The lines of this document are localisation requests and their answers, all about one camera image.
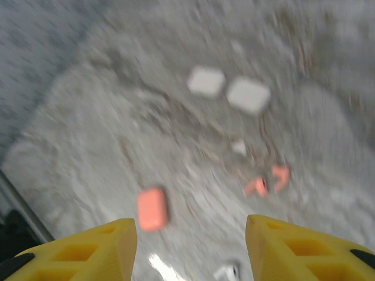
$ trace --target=gray concrete floor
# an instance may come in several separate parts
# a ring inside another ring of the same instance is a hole
[[[133,280],[212,280],[228,259],[251,280],[248,214],[374,249],[373,56],[351,54],[373,44],[375,6],[353,3],[119,1],[56,79],[3,169],[56,238],[135,218],[137,194],[164,186],[171,220],[159,232],[138,231]],[[369,64],[357,70],[352,60]],[[221,68],[227,81],[266,83],[271,105],[254,118],[229,106],[225,90],[216,100],[192,96],[185,81],[196,64]],[[230,147],[237,138],[246,157]],[[284,162],[287,189],[243,196],[259,173],[272,186],[270,167]]]

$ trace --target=orange foam piece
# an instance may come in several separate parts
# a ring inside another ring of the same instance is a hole
[[[256,179],[250,181],[244,189],[244,193],[248,196],[254,190],[258,192],[261,197],[265,197],[268,194],[268,187],[263,176],[259,176]]]
[[[291,171],[288,166],[274,165],[272,167],[272,174],[278,178],[278,182],[275,184],[275,191],[279,192],[284,189],[289,183],[291,177]]]
[[[141,192],[137,199],[138,222],[144,231],[162,229],[168,222],[166,198],[159,187]]]

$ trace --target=orange block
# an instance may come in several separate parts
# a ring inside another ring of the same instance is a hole
[[[137,200],[139,226],[144,231],[163,228],[168,222],[166,198],[159,187],[141,192]]]

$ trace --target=gray fabric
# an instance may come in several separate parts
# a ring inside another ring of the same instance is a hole
[[[0,159],[105,0],[0,0]]]

